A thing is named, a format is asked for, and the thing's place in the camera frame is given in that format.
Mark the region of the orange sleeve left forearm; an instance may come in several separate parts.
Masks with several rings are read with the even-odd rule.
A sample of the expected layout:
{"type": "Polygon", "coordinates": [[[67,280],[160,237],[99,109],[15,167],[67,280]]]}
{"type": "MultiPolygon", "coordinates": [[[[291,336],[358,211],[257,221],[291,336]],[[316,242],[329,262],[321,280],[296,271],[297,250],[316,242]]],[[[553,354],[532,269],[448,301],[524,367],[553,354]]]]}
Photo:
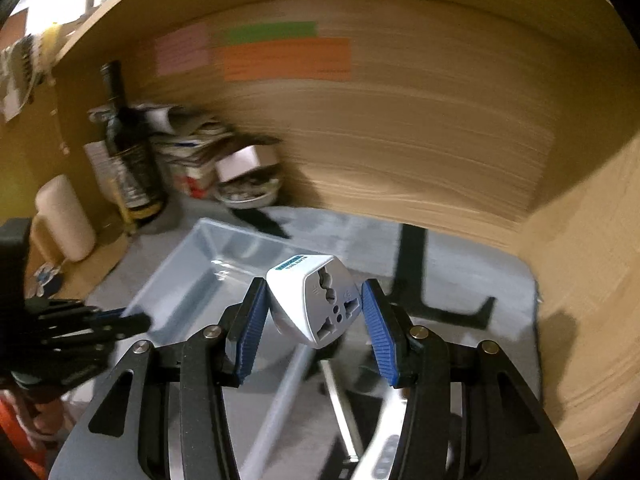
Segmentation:
{"type": "Polygon", "coordinates": [[[46,443],[58,440],[64,426],[64,404],[60,399],[36,404],[31,415],[23,398],[9,390],[1,391],[1,428],[18,456],[38,479],[48,478],[46,443]]]}

